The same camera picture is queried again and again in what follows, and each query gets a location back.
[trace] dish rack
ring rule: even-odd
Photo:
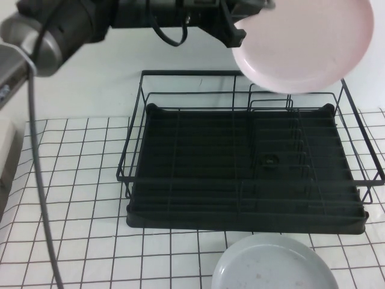
[[[361,234],[385,174],[346,82],[332,91],[271,93],[238,71],[143,71],[117,170],[127,224]]]

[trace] black grout line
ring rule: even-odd
[[[63,130],[63,134],[61,135],[61,140],[63,140],[63,138],[64,138],[64,133],[66,132],[67,124],[68,124],[68,119],[66,120],[66,124],[65,124],[64,130]],[[59,145],[58,156],[59,156],[60,148],[61,148],[61,144]],[[47,191],[46,191],[46,196],[45,196],[45,201],[47,201],[47,198],[48,198],[49,188],[50,188],[50,185],[51,185],[51,182],[52,182],[52,178],[54,177],[54,171],[55,171],[55,167],[56,167],[57,161],[58,161],[58,157],[56,157],[56,159],[55,159],[53,172],[51,173],[51,178],[49,179],[48,189],[47,189]],[[43,222],[40,222],[40,221],[42,221],[42,218],[43,218],[43,214],[40,213],[39,222],[38,222],[38,225],[37,225],[36,231],[35,231],[34,241],[33,241],[33,243],[32,243],[31,251],[30,251],[29,257],[28,257],[28,263],[27,263],[26,268],[25,268],[25,273],[24,273],[23,282],[22,282],[22,289],[23,289],[23,286],[24,286],[26,274],[28,273],[28,267],[29,267],[29,264],[30,264],[30,261],[31,261],[32,252],[33,252],[34,247],[35,247],[35,240],[36,240],[37,233],[38,233],[38,231],[39,231],[39,227],[40,227],[40,226],[43,227]]]
[[[202,277],[211,277],[212,275],[202,275]],[[172,279],[184,279],[184,278],[198,278],[199,276],[189,275],[189,276],[175,276],[172,277]],[[154,278],[143,278],[143,279],[122,279],[122,280],[113,280],[113,282],[127,282],[127,281],[141,281],[141,280],[165,280],[169,279],[170,277],[154,277]],[[64,285],[78,285],[78,284],[98,284],[98,283],[107,283],[109,280],[101,280],[101,281],[82,281],[82,282],[63,282]],[[49,286],[48,283],[42,283],[42,284],[28,284],[24,285],[24,287],[40,287],[40,286]],[[20,288],[20,285],[0,285],[0,288]]]
[[[226,231],[224,231],[224,242],[226,244],[226,249],[227,249],[229,246],[227,244],[227,234],[226,234]]]
[[[197,230],[197,241],[198,241],[198,263],[199,263],[199,283],[200,289],[202,289],[202,263],[200,261],[200,245],[199,245],[199,230]]]
[[[130,117],[128,117],[128,124],[127,124],[127,127],[126,129],[128,129],[128,126],[130,124]],[[119,199],[119,207],[118,207],[118,214],[120,214],[120,207],[122,205],[122,192],[123,192],[123,182],[120,184],[120,199]],[[117,222],[116,222],[116,231],[115,231],[115,240],[114,240],[114,253],[113,253],[113,256],[112,256],[112,267],[111,267],[111,280],[109,282],[109,289],[112,289],[112,281],[113,281],[113,277],[114,277],[114,266],[115,266],[115,258],[116,258],[116,243],[117,243],[117,240],[118,240],[118,231],[119,231],[119,222],[120,222],[120,218],[118,218]]]
[[[339,243],[341,244],[341,248],[342,248],[342,251],[343,251],[343,255],[345,256],[346,263],[348,264],[348,268],[349,268],[349,271],[350,271],[351,279],[353,280],[354,287],[357,289],[357,284],[356,284],[356,281],[354,280],[353,272],[351,271],[351,267],[350,267],[350,264],[349,264],[349,259],[347,257],[346,252],[345,252],[345,249],[343,248],[343,244],[342,244],[340,236],[339,235],[337,235],[337,236],[338,236]]]
[[[39,144],[38,144],[39,147],[40,147],[40,142],[41,142],[42,139],[43,139],[43,135],[44,135],[44,131],[45,131],[46,127],[47,127],[47,123],[48,123],[48,122],[46,121],[44,130],[43,130],[43,132],[42,132],[42,137],[41,137],[41,139],[39,140]],[[29,172],[32,171],[33,166],[34,166],[34,164],[32,163]],[[21,201],[22,201],[22,199],[23,199],[24,192],[25,192],[25,189],[26,189],[26,185],[27,185],[27,183],[28,183],[28,181],[29,181],[29,177],[30,177],[30,176],[31,176],[31,174],[29,174],[29,175],[27,176],[26,180],[25,180],[25,185],[24,185],[23,192],[22,192],[22,195],[21,195],[21,197],[20,197],[19,203],[21,203]],[[19,208],[20,208],[20,207],[18,207],[18,208],[16,209],[15,215],[14,215],[14,217],[13,217],[13,222],[16,220],[16,216],[17,216],[17,212],[19,211]],[[9,239],[10,239],[10,235],[11,235],[12,229],[13,229],[13,224],[14,224],[14,223],[11,224],[11,228],[10,228],[10,231],[9,231],[8,237],[7,237],[7,242],[8,242]],[[0,264],[1,264],[2,259],[3,259],[3,257],[4,257],[4,253],[5,253],[6,248],[7,248],[7,244],[5,244],[4,250],[2,251],[1,258],[0,258]]]
[[[140,261],[140,284],[139,284],[139,289],[142,289],[142,280],[143,280],[143,253],[144,253],[144,228],[142,231],[142,254],[140,256],[141,261]]]
[[[87,132],[88,121],[89,121],[89,119],[87,119],[87,122],[86,122],[86,124],[85,124],[85,132],[84,132],[84,135],[83,135],[83,140],[84,140],[85,134],[86,134],[86,132]],[[81,146],[81,148],[80,148],[80,154],[82,153],[82,150],[83,150],[83,144],[82,144],[82,146]],[[60,240],[60,242],[59,242],[57,258],[59,258],[60,249],[61,249],[61,244],[62,244],[62,242],[63,242],[64,231],[65,231],[65,229],[66,229],[66,223],[67,223],[67,218],[68,218],[68,214],[69,214],[69,211],[70,211],[70,203],[71,203],[72,196],[73,196],[73,190],[74,190],[74,188],[75,188],[75,181],[76,181],[76,176],[77,176],[77,174],[78,174],[78,171],[76,170],[76,171],[75,171],[75,176],[74,176],[74,178],[73,178],[73,185],[72,185],[72,189],[71,189],[71,195],[70,195],[70,199],[69,199],[69,204],[68,204],[68,207],[67,207],[66,219],[64,220],[63,230],[61,231],[61,240]],[[54,279],[55,279],[54,276],[52,276],[50,289],[52,289]]]
[[[108,132],[108,129],[106,129],[106,133],[105,133],[104,144],[103,144],[103,153],[104,153],[104,150],[106,148],[107,132]],[[103,163],[103,157],[104,157],[104,155],[102,155],[102,161],[100,163],[100,166]],[[91,236],[91,230],[92,230],[92,224],[93,224],[93,218],[94,218],[94,214],[95,214],[95,207],[96,207],[96,200],[97,200],[97,191],[99,190],[99,183],[100,183],[100,175],[101,174],[102,174],[102,168],[99,169],[99,176],[97,177],[97,185],[96,185],[96,192],[95,192],[94,207],[93,207],[93,210],[92,210],[92,218],[91,218],[91,222],[90,222],[90,230],[88,232],[87,245],[85,247],[85,258],[86,259],[87,259],[87,253],[88,253],[88,245],[90,244],[90,236]],[[84,260],[81,282],[83,282],[84,270],[85,270],[86,263],[87,263],[87,260]]]
[[[200,252],[200,254],[223,254],[224,251],[210,251],[210,252]],[[76,262],[76,261],[88,261],[88,260],[109,260],[109,259],[128,259],[128,258],[141,258],[141,257],[159,257],[159,256],[181,256],[181,255],[198,255],[197,252],[185,252],[185,253],[173,253],[173,254],[150,254],[150,255],[128,255],[128,256],[111,256],[111,257],[97,257],[97,258],[79,258],[79,259],[58,259],[59,262]],[[1,264],[34,264],[34,263],[50,263],[50,261],[24,261],[24,262],[3,262]]]

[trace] speckled plate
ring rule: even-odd
[[[256,234],[229,247],[211,289],[338,289],[325,262],[310,248],[274,234]]]

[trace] black drip tray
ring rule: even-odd
[[[128,225],[362,233],[368,214],[333,112],[148,105]]]

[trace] grid line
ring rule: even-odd
[[[369,123],[366,121],[366,115],[370,115],[370,116],[373,116],[374,113],[380,113],[382,114],[382,116],[385,118],[385,114],[384,114],[384,111],[383,110],[380,110],[380,111],[374,111],[374,112],[371,112],[371,113],[363,113],[362,111],[360,111],[360,117],[362,118],[364,124],[365,124],[365,128],[370,136],[370,139],[372,142],[374,142],[374,146],[376,148],[376,151],[379,151],[379,154],[381,155],[380,157],[382,158],[382,160],[385,161],[385,155],[383,153],[385,147],[381,145],[383,145],[383,141],[382,140],[385,140],[385,138],[375,138],[375,134],[373,134],[373,132],[371,131],[371,128],[375,128],[375,129],[378,129],[378,128],[382,128],[382,127],[385,127],[384,125],[368,125]],[[50,177],[50,181],[49,181],[49,184],[47,187],[45,187],[45,189],[47,190],[47,194],[46,194],[46,198],[48,197],[48,193],[51,191],[52,188],[61,188],[61,187],[69,187],[68,188],[68,191],[67,189],[63,189],[63,191],[67,191],[69,192],[70,191],[70,195],[69,195],[69,200],[68,201],[55,201],[55,202],[48,202],[48,204],[52,204],[52,205],[59,205],[59,204],[63,204],[64,205],[68,205],[66,210],[64,211],[65,212],[65,218],[63,217],[59,217],[59,218],[55,218],[54,220],[50,220],[50,224],[57,224],[57,226],[61,226],[62,223],[64,223],[63,225],[63,228],[61,229],[62,231],[59,232],[59,234],[56,234],[54,235],[54,241],[55,242],[58,242],[59,243],[59,247],[58,247],[58,252],[57,252],[57,256],[59,257],[60,255],[60,252],[63,252],[64,250],[64,247],[63,247],[63,242],[64,241],[80,241],[81,243],[84,243],[86,244],[86,248],[85,248],[85,253],[84,254],[84,257],[82,255],[80,256],[76,256],[74,255],[73,257],[70,257],[68,259],[60,259],[59,262],[61,263],[66,263],[67,266],[66,267],[70,267],[72,262],[78,262],[78,263],[81,263],[82,262],[82,270],[81,270],[81,276],[79,277],[79,279],[77,280],[69,280],[71,282],[65,282],[64,284],[65,285],[71,285],[71,284],[76,284],[76,285],[79,285],[80,287],[82,287],[83,284],[98,284],[98,283],[102,283],[102,282],[106,282],[106,283],[109,283],[109,287],[110,289],[113,288],[114,284],[116,282],[124,282],[124,281],[138,281],[139,282],[139,285],[140,285],[140,289],[142,289],[143,287],[143,281],[146,281],[146,280],[168,280],[170,282],[170,288],[172,287],[172,282],[174,279],[179,279],[179,278],[199,278],[199,281],[200,281],[200,289],[203,289],[203,283],[202,283],[202,278],[208,278],[208,277],[211,277],[211,272],[208,270],[208,265],[206,264],[207,260],[210,259],[210,258],[213,258],[213,256],[219,256],[220,254],[223,253],[223,250],[224,249],[227,249],[231,244],[232,242],[234,241],[234,238],[233,236],[234,235],[231,235],[231,234],[234,234],[234,232],[226,232],[224,231],[223,232],[223,236],[220,238],[220,240],[217,240],[218,242],[222,242],[221,244],[224,244],[222,245],[223,246],[223,250],[216,250],[216,249],[219,249],[218,248],[212,248],[212,247],[208,247],[208,243],[207,241],[205,241],[205,238],[203,237],[204,235],[208,238],[208,239],[212,239],[213,236],[215,235],[216,231],[199,231],[199,230],[194,230],[194,231],[173,231],[173,230],[163,230],[163,231],[152,231],[152,230],[147,230],[147,229],[134,229],[134,231],[126,231],[126,228],[128,228],[125,224],[125,217],[126,217],[126,214],[124,212],[124,210],[122,210],[123,208],[123,202],[122,200],[124,200],[124,196],[123,196],[123,190],[124,190],[124,184],[122,183],[119,183],[119,186],[117,185],[117,187],[120,188],[120,191],[119,191],[119,197],[117,197],[116,195],[113,195],[111,196],[111,198],[104,198],[104,199],[98,199],[98,195],[101,194],[101,190],[100,190],[100,186],[101,185],[111,185],[111,188],[115,188],[115,185],[116,183],[118,183],[117,181],[112,181],[111,178],[108,178],[108,179],[105,179],[105,182],[104,180],[101,180],[101,173],[102,173],[102,169],[116,169],[116,167],[111,167],[109,166],[108,164],[104,165],[103,164],[103,159],[107,159],[107,157],[109,155],[120,155],[121,154],[121,151],[116,151],[116,152],[111,152],[111,151],[106,151],[106,146],[108,146],[108,143],[109,142],[114,142],[114,141],[122,141],[123,139],[120,139],[120,140],[109,140],[109,137],[108,137],[108,134],[110,132],[110,129],[127,129],[128,127],[127,126],[119,126],[119,127],[110,127],[110,118],[106,119],[107,121],[107,125],[106,127],[101,127],[101,128],[89,128],[89,122],[91,121],[91,119],[87,119],[87,123],[85,124],[85,128],[84,129],[66,129],[66,127],[64,127],[64,130],[63,129],[49,129],[49,130],[44,130],[40,136],[41,136],[41,139],[40,139],[40,144],[39,145],[49,145],[49,144],[55,144],[55,145],[59,145],[61,146],[61,144],[71,144],[71,143],[82,143],[81,145],[81,150],[80,150],[80,153],[77,154],[78,152],[76,152],[76,154],[73,154],[73,155],[65,155],[65,156],[61,156],[60,155],[60,149],[59,151],[57,152],[56,155],[53,155],[53,156],[46,156],[46,157],[42,157],[42,158],[55,158],[55,164],[54,164],[54,168],[52,170],[45,170],[44,172],[45,173],[51,173],[51,177]],[[358,128],[358,127],[355,127],[355,126],[352,126],[352,125],[349,125],[348,128]],[[104,137],[104,140],[90,140],[90,141],[85,141],[86,139],[86,134],[87,134],[87,131],[88,130],[94,130],[94,129],[100,129],[100,130],[103,130],[105,129],[105,134],[103,135]],[[63,135],[61,136],[62,138],[62,142],[58,142],[58,143],[55,143],[55,142],[49,142],[49,143],[45,143],[43,142],[42,143],[42,140],[43,140],[43,137],[44,137],[44,133],[46,131],[58,131],[58,132],[63,132]],[[68,142],[63,142],[63,138],[64,138],[64,135],[65,135],[65,132],[66,131],[84,131],[84,135],[82,136],[83,138],[83,141],[68,141]],[[140,140],[141,137],[137,137],[137,138],[133,138],[134,141],[136,140]],[[352,140],[354,142],[354,145],[357,146],[359,145],[359,143],[357,144],[356,141],[362,141],[361,139],[356,139],[355,136],[352,135]],[[87,145],[100,145],[101,143],[103,143],[103,151],[97,153],[97,154],[83,154],[85,151],[83,150],[83,145],[84,144],[87,144]],[[134,151],[129,151],[127,152],[127,154],[134,154],[135,152]],[[89,169],[86,169],[86,168],[83,168],[83,167],[80,167],[80,161],[81,161],[81,157],[90,157],[90,156],[101,156],[101,161],[100,161],[100,165],[98,167],[92,167],[92,168],[89,168]],[[347,157],[349,156],[355,156],[354,154],[346,154]],[[365,172],[365,176],[368,178],[369,177],[369,174],[372,173],[372,171],[374,169],[369,169],[370,166],[368,166],[366,163],[365,163],[365,156],[370,156],[370,154],[368,153],[365,153],[365,151],[363,151],[362,154],[359,154],[359,162],[360,164],[362,165],[363,167],[363,171]],[[65,160],[65,159],[62,159],[62,158],[67,158],[67,157],[78,157],[78,160],[77,160],[77,167],[76,169],[60,169],[60,170],[57,170],[56,169],[56,163],[58,160]],[[20,163],[18,165],[18,168],[21,167],[22,164],[26,164],[28,163],[29,161],[31,160],[28,160],[28,161],[24,161],[23,163]],[[90,181],[86,184],[75,184],[76,182],[76,179],[79,177],[79,174],[80,172],[84,172],[86,170],[92,170],[92,169],[99,169],[99,173],[97,175],[97,181]],[[74,177],[74,180],[73,180],[73,183],[72,185],[69,184],[69,185],[52,185],[52,178],[53,178],[53,172],[68,172],[68,171],[75,171],[75,177]],[[359,171],[359,169],[353,169],[352,170],[353,172],[356,172],[356,171]],[[20,200],[18,201],[17,204],[15,205],[12,205],[11,207],[7,208],[6,212],[8,213],[12,213],[13,210],[16,209],[16,214],[13,218],[13,220],[8,223],[8,224],[4,224],[3,226],[0,226],[0,230],[2,229],[7,229],[8,226],[10,226],[10,230],[9,230],[9,233],[8,233],[8,238],[6,240],[4,240],[3,242],[1,242],[0,240],[0,246],[3,246],[4,250],[2,252],[2,256],[1,256],[1,261],[0,261],[0,265],[1,266],[9,266],[9,265],[14,265],[14,266],[25,266],[26,265],[26,268],[25,268],[25,271],[23,272],[22,275],[24,275],[24,278],[21,277],[20,278],[20,281],[23,279],[23,283],[22,284],[19,284],[17,283],[18,285],[8,285],[8,284],[3,284],[2,281],[0,280],[0,288],[4,288],[4,287],[10,287],[10,288],[20,288],[20,287],[23,287],[23,288],[28,288],[30,286],[45,286],[45,285],[50,285],[51,288],[55,285],[55,279],[52,277],[51,278],[51,282],[49,282],[49,280],[47,280],[46,282],[41,282],[39,284],[26,284],[25,281],[25,277],[26,277],[26,274],[27,274],[27,271],[28,271],[28,267],[30,264],[49,264],[49,261],[44,261],[44,260],[40,260],[40,259],[37,259],[37,260],[34,260],[34,261],[31,261],[32,258],[32,252],[33,252],[33,249],[34,247],[36,246],[36,244],[41,244],[41,242],[45,242],[45,239],[42,238],[41,240],[37,240],[37,230],[39,228],[39,226],[41,226],[41,219],[37,220],[37,221],[29,221],[29,220],[17,220],[16,219],[16,216],[17,214],[20,214],[24,211],[26,211],[30,205],[38,205],[39,203],[37,202],[28,202],[28,203],[24,203],[22,201],[23,199],[23,193],[25,191],[26,188],[35,188],[33,186],[30,186],[28,183],[28,179],[31,175],[31,172],[32,172],[32,166],[31,166],[31,170],[29,173],[26,173],[26,174],[23,174],[23,175],[20,175],[18,176],[15,181],[22,181],[23,178],[26,178],[27,180],[25,181],[25,185],[23,188],[19,188],[17,189],[16,191],[13,191],[12,194],[10,194],[10,196],[14,195],[14,194],[21,194],[21,198]],[[83,191],[85,188],[87,187],[83,187],[83,186],[96,186],[96,191],[93,191],[94,193],[94,196],[92,199],[85,199],[85,200],[79,200],[79,199],[74,199],[74,195],[75,195],[75,192],[76,190],[81,190]],[[372,189],[372,191],[374,192],[374,196],[377,197],[377,200],[375,200],[374,204],[380,204],[381,207],[382,207],[382,210],[384,210],[384,204],[385,202],[382,202],[381,201],[381,198],[379,198],[379,194],[380,194],[380,191],[376,190],[375,188]],[[114,203],[117,205],[117,209],[118,209],[118,214],[116,216],[98,216],[96,215],[96,205],[99,205],[99,204],[104,204],[104,203],[108,203],[108,202],[111,202],[111,203]],[[77,217],[77,218],[74,218],[74,219],[69,219],[69,214],[70,214],[70,205],[71,204],[76,204],[77,206],[82,206],[81,208],[85,208],[85,207],[92,207],[93,210],[92,210],[92,215],[91,217],[89,216],[84,216],[84,217]],[[82,221],[82,222],[86,222],[86,221],[90,221],[90,224],[89,224],[89,229],[88,229],[88,236],[87,234],[85,235],[80,235],[79,237],[77,236],[64,236],[64,230],[66,228],[66,226],[68,226],[68,222],[69,221]],[[96,222],[102,222],[102,223],[108,223],[108,224],[112,224],[112,227],[113,229],[111,229],[110,231],[106,232],[105,234],[99,234],[99,235],[92,235],[91,234],[91,229],[92,229],[92,225],[93,223],[96,223]],[[367,222],[366,224],[367,225],[378,225],[378,226],[381,226],[381,224],[385,223],[385,220],[381,220],[381,219],[374,219],[374,220],[371,220],[370,222]],[[14,224],[32,224],[32,225],[37,225],[37,229],[35,232],[35,237],[33,238],[33,240],[31,241],[23,241],[23,240],[10,240],[9,236],[11,234],[11,231],[12,231],[12,227]],[[385,284],[385,278],[384,278],[384,275],[383,275],[383,271],[382,269],[384,269],[384,266],[381,266],[381,263],[380,263],[380,259],[379,259],[379,256],[378,254],[376,253],[376,251],[374,250],[374,247],[375,245],[382,245],[382,244],[385,244],[385,240],[378,240],[378,239],[373,239],[371,238],[372,236],[366,232],[366,237],[368,240],[365,240],[365,241],[360,241],[360,242],[353,242],[353,243],[349,243],[347,242],[345,244],[345,241],[343,239],[343,236],[342,235],[338,235],[338,243],[328,243],[328,241],[322,241],[320,242],[319,239],[316,238],[316,236],[314,235],[310,235],[310,234],[305,234],[305,236],[308,236],[308,240],[306,240],[307,244],[309,245],[310,248],[312,248],[314,251],[316,251],[317,249],[323,249],[323,250],[332,250],[333,248],[340,248],[339,250],[341,250],[341,253],[343,253],[343,258],[344,260],[346,260],[347,264],[348,264],[348,267],[346,267],[346,265],[343,265],[341,267],[336,267],[336,268],[332,268],[332,271],[336,272],[336,271],[339,271],[339,270],[349,270],[350,272],[350,275],[351,275],[351,278],[352,278],[352,281],[353,281],[353,284],[355,286],[355,288],[359,288],[359,282],[356,282],[355,280],[355,276],[356,276],[356,273],[354,273],[355,275],[353,275],[353,272],[352,270],[360,270],[360,269],[370,269],[370,268],[379,268],[380,271],[381,271],[381,278]],[[145,248],[144,248],[144,242],[147,240],[145,238],[154,238],[154,240],[161,240],[162,237],[164,236],[168,236],[169,237],[169,242],[167,243],[167,247],[169,249],[169,252],[163,252],[163,251],[159,251],[159,252],[147,252],[147,249],[146,249],[146,252],[148,254],[144,254],[145,253]],[[191,239],[194,239],[196,241],[194,246],[196,247],[194,250],[192,251],[188,251],[188,252],[185,252],[183,250],[180,250],[180,249],[177,249],[179,247],[175,247],[176,244],[173,243],[173,237],[175,236],[178,236],[178,238],[182,238],[183,237],[183,240],[191,240]],[[138,239],[139,237],[141,237],[141,243],[140,243],[140,248],[138,251],[130,251],[129,253],[117,253],[117,242],[119,241],[119,238],[128,238],[128,243],[127,243],[127,246],[135,246],[135,242],[134,240]],[[90,242],[91,241],[97,241],[97,240],[103,240],[103,242],[107,242],[109,239],[111,238],[114,238],[114,241],[112,242],[112,249],[111,250],[111,254],[110,255],[106,255],[106,256],[87,256],[88,255],[88,251],[91,252],[91,247],[90,247]],[[6,254],[6,250],[7,250],[7,245],[8,244],[19,244],[19,245],[23,245],[24,243],[32,243],[32,248],[31,250],[29,251],[29,257],[27,258],[27,261],[18,261],[18,260],[15,260],[14,261],[10,261],[9,258],[7,260],[4,260],[3,262],[3,256]],[[353,263],[354,266],[352,266],[352,263],[351,261],[349,260],[349,256],[348,254],[345,252],[345,249],[346,248],[350,248],[350,250],[352,250],[353,248],[363,248],[365,246],[370,246],[371,247],[371,250],[373,251],[374,253],[374,259],[373,261],[375,260],[375,263],[372,263],[371,265],[372,266],[358,266],[359,264],[357,263]],[[199,266],[199,269],[197,269],[197,272],[193,273],[191,272],[191,274],[187,274],[187,273],[184,273],[182,276],[174,276],[175,274],[173,273],[173,258],[174,257],[177,257],[178,258],[181,258],[182,256],[189,256],[189,258],[195,258],[193,256],[197,256],[197,262],[198,262],[198,266]],[[167,267],[167,272],[169,272],[170,275],[168,275],[167,273],[167,276],[149,276],[147,274],[147,271],[148,268],[144,268],[143,265],[145,264],[145,266],[147,266],[147,261],[144,263],[144,257],[146,258],[150,258],[150,257],[163,257],[163,258],[169,258],[170,260],[170,266],[169,268]],[[116,270],[117,268],[114,269],[114,267],[116,267],[116,263],[115,261],[116,260],[130,260],[129,262],[131,261],[134,261],[135,259],[139,259],[140,260],[140,271],[139,271],[139,268],[137,268],[138,270],[138,274],[137,275],[130,275],[128,274],[127,275],[127,279],[117,279],[115,276],[114,276],[114,270]],[[111,262],[112,261],[112,267],[111,267],[111,272],[108,272],[108,277],[107,278],[103,278],[103,280],[95,280],[95,281],[90,281],[89,279],[85,278],[85,268],[86,268],[86,262],[87,260],[98,260],[98,262]]]
[[[107,140],[107,133],[108,133],[108,129],[106,129],[106,133],[105,133],[105,138],[104,138],[104,144],[103,144],[103,153],[104,153],[104,150],[105,150],[105,147],[106,147],[106,140]],[[103,163],[103,157],[104,157],[104,154],[102,154],[102,161],[100,163],[100,166],[102,165]],[[100,182],[100,175],[102,173],[102,168],[99,169],[99,176],[97,177],[97,185],[96,185],[96,192],[95,192],[95,199],[94,199],[94,208],[92,210],[92,217],[91,217],[91,223],[90,223],[90,230],[88,232],[88,238],[87,238],[87,247],[85,248],[85,258],[87,258],[87,254],[88,254],[88,245],[90,244],[90,236],[91,236],[91,229],[92,229],[92,224],[93,224],[93,217],[94,217],[94,214],[95,214],[95,206],[96,206],[96,200],[97,200],[97,192],[98,192],[98,189],[99,189],[99,182]],[[87,260],[84,261],[84,264],[83,264],[83,271],[82,271],[82,278],[81,278],[81,283],[80,283],[80,289],[82,288],[82,282],[83,282],[83,278],[84,278],[84,270],[85,270],[85,265],[87,263]]]
[[[63,134],[62,134],[62,136],[61,136],[61,143],[63,142],[64,134],[66,133],[66,127],[67,127],[67,124],[68,124],[68,119],[66,120],[66,124],[65,124],[65,126],[64,126],[64,131],[63,131]],[[54,164],[54,169],[53,169],[53,171],[55,171],[56,163],[57,163],[57,161],[58,161],[58,156],[59,156],[59,152],[60,152],[60,148],[61,148],[61,143],[60,143],[60,145],[59,145],[59,150],[58,150],[58,153],[57,153],[57,156],[56,156],[56,159],[55,159],[55,164]],[[50,188],[50,185],[51,185],[52,177],[53,177],[53,176],[54,176],[54,173],[52,172],[52,173],[51,173],[51,178],[49,179],[49,184],[48,184],[48,189],[47,189],[47,193],[46,193],[46,196],[45,196],[45,201],[47,201],[47,198],[48,198],[49,188]],[[40,225],[43,226],[42,217],[43,217],[43,214],[40,213],[39,222],[38,222],[38,224],[37,224],[37,226],[36,226],[36,231],[35,231],[34,241],[33,241],[33,243],[32,243],[31,251],[30,251],[29,257],[28,257],[28,263],[27,263],[26,268],[25,268],[25,273],[24,273],[23,282],[22,282],[22,288],[23,288],[23,286],[24,286],[25,278],[26,278],[26,275],[27,275],[27,273],[28,273],[28,267],[29,267],[29,264],[31,263],[30,261],[31,261],[31,257],[32,257],[32,252],[33,252],[33,250],[34,250],[35,240],[36,240],[37,233],[38,233],[38,231],[39,231],[39,227],[40,227]]]

